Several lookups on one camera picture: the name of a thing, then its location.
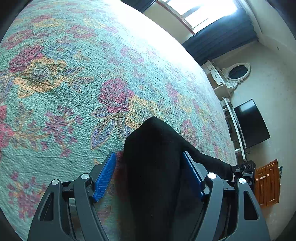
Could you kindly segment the dark blue curtain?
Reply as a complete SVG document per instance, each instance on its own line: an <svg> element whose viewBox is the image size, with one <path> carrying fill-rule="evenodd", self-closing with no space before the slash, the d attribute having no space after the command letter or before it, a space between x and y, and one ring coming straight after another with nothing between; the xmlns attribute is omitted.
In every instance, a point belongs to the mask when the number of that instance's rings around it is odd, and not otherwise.
<svg viewBox="0 0 296 241"><path fill-rule="evenodd" d="M144 13L156 0L122 0L122 2Z"/></svg>
<svg viewBox="0 0 296 241"><path fill-rule="evenodd" d="M203 65L227 52L258 39L252 21L245 9L238 9L203 28L182 46Z"/></svg>

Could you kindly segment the white tv stand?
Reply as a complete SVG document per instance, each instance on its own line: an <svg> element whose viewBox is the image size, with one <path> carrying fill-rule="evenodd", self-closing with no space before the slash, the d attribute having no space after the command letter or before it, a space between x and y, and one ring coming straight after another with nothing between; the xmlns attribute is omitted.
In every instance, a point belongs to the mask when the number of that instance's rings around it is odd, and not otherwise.
<svg viewBox="0 0 296 241"><path fill-rule="evenodd" d="M226 121L227 123L229 123L228 126L230 127L230 135L232 141L234 142L235 155L238 160L242 159L243 162L246 162L247 156L244 145L244 137L241 133L240 124L234 111L234 107L230 99L225 96L222 97L220 104L223 109Z"/></svg>

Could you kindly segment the oval vanity mirror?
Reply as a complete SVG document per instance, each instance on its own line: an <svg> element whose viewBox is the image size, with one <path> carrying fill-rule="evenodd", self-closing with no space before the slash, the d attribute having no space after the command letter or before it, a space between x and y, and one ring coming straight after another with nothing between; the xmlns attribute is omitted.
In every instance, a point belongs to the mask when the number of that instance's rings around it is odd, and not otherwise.
<svg viewBox="0 0 296 241"><path fill-rule="evenodd" d="M231 88L235 90L250 75L251 67L249 63L236 63L221 70Z"/></svg>

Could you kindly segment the brown wooden cabinet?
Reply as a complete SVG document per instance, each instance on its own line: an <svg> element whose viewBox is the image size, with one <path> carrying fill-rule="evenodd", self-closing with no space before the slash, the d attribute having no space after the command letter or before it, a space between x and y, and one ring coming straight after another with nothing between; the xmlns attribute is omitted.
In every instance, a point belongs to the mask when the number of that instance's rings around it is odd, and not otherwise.
<svg viewBox="0 0 296 241"><path fill-rule="evenodd" d="M279 203L280 174L277 159L256 169L254 193L261 208Z"/></svg>

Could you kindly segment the black pants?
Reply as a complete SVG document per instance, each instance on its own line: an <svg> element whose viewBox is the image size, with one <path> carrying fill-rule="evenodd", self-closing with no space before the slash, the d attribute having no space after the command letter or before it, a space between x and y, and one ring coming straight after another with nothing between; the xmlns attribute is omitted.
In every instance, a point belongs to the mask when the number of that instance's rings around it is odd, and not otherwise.
<svg viewBox="0 0 296 241"><path fill-rule="evenodd" d="M122 159L136 240L169 240L185 151L207 171L232 180L231 165L202 154L159 118L148 118L127 137Z"/></svg>

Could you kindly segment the dark blue right curtain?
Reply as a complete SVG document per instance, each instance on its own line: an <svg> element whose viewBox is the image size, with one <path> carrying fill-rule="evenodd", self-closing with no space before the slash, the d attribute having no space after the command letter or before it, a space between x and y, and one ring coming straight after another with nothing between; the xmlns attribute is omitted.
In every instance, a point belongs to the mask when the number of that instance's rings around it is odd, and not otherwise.
<svg viewBox="0 0 296 241"><path fill-rule="evenodd" d="M203 28L182 46L203 65L227 52L258 39L252 21L245 9L238 9Z"/></svg>

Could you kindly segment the floral bed cover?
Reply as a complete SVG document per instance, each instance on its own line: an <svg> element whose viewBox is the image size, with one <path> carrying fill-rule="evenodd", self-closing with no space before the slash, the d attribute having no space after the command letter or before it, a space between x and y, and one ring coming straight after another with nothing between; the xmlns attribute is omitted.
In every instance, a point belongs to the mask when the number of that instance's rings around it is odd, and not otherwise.
<svg viewBox="0 0 296 241"><path fill-rule="evenodd" d="M121 157L155 116L201 153L236 164L206 74L160 26L121 1L32 1L1 41L1 209L28 238L50 181Z"/></svg>

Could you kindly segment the black flat television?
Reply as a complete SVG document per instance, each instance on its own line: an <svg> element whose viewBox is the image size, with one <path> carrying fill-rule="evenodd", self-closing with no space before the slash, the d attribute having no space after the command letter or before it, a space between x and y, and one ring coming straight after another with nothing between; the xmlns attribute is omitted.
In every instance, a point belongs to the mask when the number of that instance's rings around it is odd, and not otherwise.
<svg viewBox="0 0 296 241"><path fill-rule="evenodd" d="M253 99L234 108L245 149L270 138L264 119Z"/></svg>

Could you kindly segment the dark blue left curtain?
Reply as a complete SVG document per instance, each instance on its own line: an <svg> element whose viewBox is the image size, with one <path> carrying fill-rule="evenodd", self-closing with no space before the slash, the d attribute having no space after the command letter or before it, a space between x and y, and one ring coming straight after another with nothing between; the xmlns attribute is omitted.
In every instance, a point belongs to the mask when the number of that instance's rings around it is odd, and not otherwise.
<svg viewBox="0 0 296 241"><path fill-rule="evenodd" d="M122 0L122 2L144 13L156 0Z"/></svg>

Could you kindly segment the white dressing table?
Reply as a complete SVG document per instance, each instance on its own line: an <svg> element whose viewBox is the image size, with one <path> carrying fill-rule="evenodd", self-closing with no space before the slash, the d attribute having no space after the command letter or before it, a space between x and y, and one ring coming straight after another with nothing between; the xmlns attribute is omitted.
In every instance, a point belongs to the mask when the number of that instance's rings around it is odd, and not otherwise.
<svg viewBox="0 0 296 241"><path fill-rule="evenodd" d="M212 61L207 60L207 62L202 65L202 69L205 72L210 82L210 85L213 88L219 100L224 99L224 97L225 98L231 97L233 88L230 86L227 80L223 77L222 73L220 73L218 69L214 66Z"/></svg>

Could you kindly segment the bright window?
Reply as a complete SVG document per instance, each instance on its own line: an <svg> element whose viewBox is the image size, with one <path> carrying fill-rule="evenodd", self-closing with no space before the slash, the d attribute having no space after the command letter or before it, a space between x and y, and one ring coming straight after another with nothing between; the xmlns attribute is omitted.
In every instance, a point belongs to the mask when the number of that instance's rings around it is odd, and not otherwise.
<svg viewBox="0 0 296 241"><path fill-rule="evenodd" d="M238 10L236 1L157 1L163 8L173 14L192 33L197 33L224 16L232 15Z"/></svg>

